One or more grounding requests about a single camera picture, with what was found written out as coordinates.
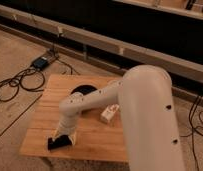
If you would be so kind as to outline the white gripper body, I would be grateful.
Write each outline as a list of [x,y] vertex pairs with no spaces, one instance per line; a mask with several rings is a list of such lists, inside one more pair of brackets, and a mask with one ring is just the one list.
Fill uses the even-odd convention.
[[56,131],[54,133],[54,140],[57,140],[61,136],[65,135],[69,142],[74,145],[76,143],[76,127],[77,118],[76,117],[60,117]]

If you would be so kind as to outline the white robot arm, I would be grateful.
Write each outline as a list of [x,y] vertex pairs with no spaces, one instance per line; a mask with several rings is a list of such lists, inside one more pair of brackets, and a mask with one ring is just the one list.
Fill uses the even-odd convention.
[[185,171],[172,80],[157,66],[133,67],[101,89],[66,97],[54,137],[73,134],[80,112],[113,104],[120,107],[130,171]]

